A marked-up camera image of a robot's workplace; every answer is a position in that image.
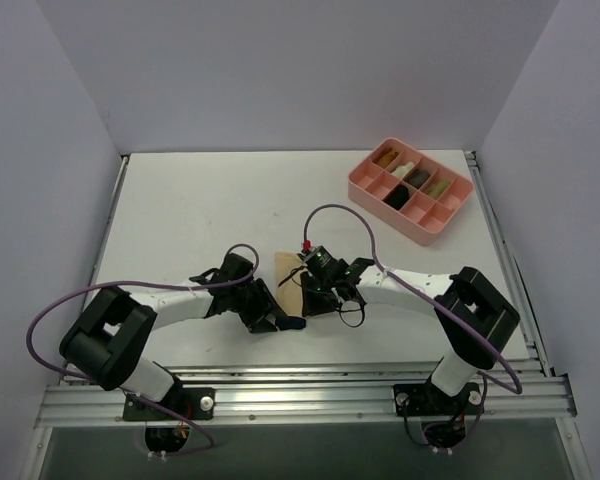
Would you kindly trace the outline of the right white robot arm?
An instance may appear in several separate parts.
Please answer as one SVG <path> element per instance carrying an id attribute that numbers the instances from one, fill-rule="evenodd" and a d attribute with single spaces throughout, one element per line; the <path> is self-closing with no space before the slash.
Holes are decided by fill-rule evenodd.
<path id="1" fill-rule="evenodd" d="M 456 274 L 424 274 L 381 268 L 366 258 L 348 263 L 322 246 L 302 251 L 299 258 L 307 269 L 301 275 L 306 316 L 319 309 L 335 312 L 347 302 L 360 308 L 433 309 L 451 346 L 423 390 L 425 403 L 435 412 L 449 411 L 474 375 L 494 367 L 520 323 L 513 305 L 473 267 Z"/>

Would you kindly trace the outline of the beige underwear with navy trim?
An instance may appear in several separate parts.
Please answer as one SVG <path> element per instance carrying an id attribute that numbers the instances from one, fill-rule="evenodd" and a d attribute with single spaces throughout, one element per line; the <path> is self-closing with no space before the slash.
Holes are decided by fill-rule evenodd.
<path id="1" fill-rule="evenodd" d="M 274 254 L 275 298 L 282 309 L 289 315 L 302 316 L 303 293 L 301 273 L 304 265 L 296 253 L 278 251 Z"/>

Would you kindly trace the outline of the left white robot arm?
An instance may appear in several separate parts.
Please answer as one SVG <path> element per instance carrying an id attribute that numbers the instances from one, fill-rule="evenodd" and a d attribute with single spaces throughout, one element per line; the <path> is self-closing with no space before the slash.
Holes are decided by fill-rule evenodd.
<path id="1" fill-rule="evenodd" d="M 59 353 L 103 390 L 121 388 L 146 398 L 159 419 L 174 417 L 181 387 L 164 367 L 145 358 L 151 332 L 184 320 L 236 314 L 252 334 L 302 330 L 306 320 L 288 315 L 266 283 L 251 275 L 255 264 L 236 254 L 174 290 L 100 289 L 60 343 Z"/>

